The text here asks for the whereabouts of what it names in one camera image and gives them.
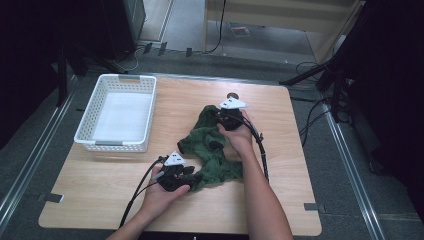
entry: fingers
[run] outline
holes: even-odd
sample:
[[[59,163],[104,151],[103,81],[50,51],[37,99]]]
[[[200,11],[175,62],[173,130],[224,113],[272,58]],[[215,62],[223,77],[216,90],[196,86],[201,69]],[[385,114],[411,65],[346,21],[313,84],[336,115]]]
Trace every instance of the fingers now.
[[[152,177],[154,175],[158,174],[158,172],[160,171],[160,169],[161,169],[161,167],[159,167],[159,166],[153,167],[153,169],[152,169]]]
[[[218,123],[216,126],[218,127],[219,133],[223,134],[225,132],[225,128],[221,123]]]
[[[177,190],[175,190],[174,192],[172,192],[172,201],[174,201],[177,198],[183,196],[189,190],[190,190],[190,186],[189,185],[183,185],[183,186],[177,188]]]

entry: dark green towel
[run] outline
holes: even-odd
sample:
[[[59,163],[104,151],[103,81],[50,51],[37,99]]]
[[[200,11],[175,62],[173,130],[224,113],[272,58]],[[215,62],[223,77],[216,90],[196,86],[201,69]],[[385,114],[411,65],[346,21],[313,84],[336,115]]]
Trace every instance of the dark green towel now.
[[[203,175],[202,181],[194,184],[190,191],[243,176],[241,162],[228,161],[224,156],[225,137],[219,133],[215,119],[218,111],[214,105],[206,106],[190,134],[178,142],[182,154],[195,154],[202,160],[202,168],[196,173]]]

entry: person's right hand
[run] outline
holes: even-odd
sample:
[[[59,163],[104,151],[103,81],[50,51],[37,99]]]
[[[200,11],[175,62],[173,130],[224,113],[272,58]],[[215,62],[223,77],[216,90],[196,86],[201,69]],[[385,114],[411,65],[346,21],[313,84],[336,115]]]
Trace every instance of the person's right hand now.
[[[159,173],[160,167],[154,167],[152,169],[152,177]],[[190,190],[189,185],[183,185],[174,192],[168,192],[159,184],[155,184],[147,188],[144,196],[143,204],[137,214],[144,215],[153,221],[163,212],[165,212],[173,201],[183,196]]]
[[[243,117],[249,120],[249,116],[247,116],[246,111],[243,109],[240,111],[242,112]],[[224,126],[222,126],[220,123],[217,124],[217,127],[219,129],[219,133],[228,139],[231,146],[234,148],[234,150],[237,151],[239,155],[249,150],[253,151],[252,133],[250,132],[250,129],[244,124],[233,131],[225,130]]]

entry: floor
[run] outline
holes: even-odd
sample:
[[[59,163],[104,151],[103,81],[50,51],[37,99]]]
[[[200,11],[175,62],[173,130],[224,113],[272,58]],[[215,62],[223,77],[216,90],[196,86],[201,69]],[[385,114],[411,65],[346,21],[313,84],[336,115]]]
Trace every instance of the floor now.
[[[203,1],[159,0],[153,4],[152,0],[145,0],[144,3],[148,18],[143,28],[146,33],[142,33],[141,42],[153,42],[157,46],[166,42],[168,50],[186,51],[187,48],[192,48],[193,51],[202,51]],[[158,12],[167,12],[169,7],[169,16],[161,15],[160,18],[152,19]],[[234,27],[242,27],[249,34],[235,35],[231,31]],[[156,33],[161,29],[164,31],[162,35],[151,37],[151,32]],[[219,33],[220,23],[209,21],[206,50],[216,47]],[[222,25],[219,47],[212,54],[286,64],[315,62],[308,38],[302,31],[225,22]]]

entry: metal rail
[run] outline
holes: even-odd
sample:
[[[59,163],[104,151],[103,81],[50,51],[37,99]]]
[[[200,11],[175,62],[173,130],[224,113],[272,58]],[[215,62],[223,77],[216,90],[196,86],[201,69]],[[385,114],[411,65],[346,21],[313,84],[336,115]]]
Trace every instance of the metal rail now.
[[[31,154],[26,160],[24,166],[19,172],[18,177],[15,179],[9,192],[2,199],[0,205],[0,237],[2,236],[6,226],[12,217],[19,201],[21,200],[28,184],[30,183],[39,163],[41,162],[47,147],[49,146],[57,128],[59,127],[75,93],[78,85],[78,79],[74,75],[69,80],[69,94],[63,102],[62,106],[57,107],[52,117],[50,118],[46,128],[38,139]]]
[[[323,104],[324,112],[329,110],[328,105]],[[350,154],[349,147],[346,144],[342,130],[340,126],[334,121],[330,113],[326,114],[328,125],[330,126],[334,140],[336,141],[337,148],[339,149],[340,156],[343,161],[343,165],[346,169],[346,173],[349,177],[350,183],[355,193],[356,200],[358,201],[359,208],[361,209],[362,216],[367,225],[368,231],[373,240],[384,240],[386,239],[384,231],[380,225],[377,214],[374,211],[374,207],[371,200],[365,190],[362,183],[361,177],[359,176],[356,168],[354,159]]]

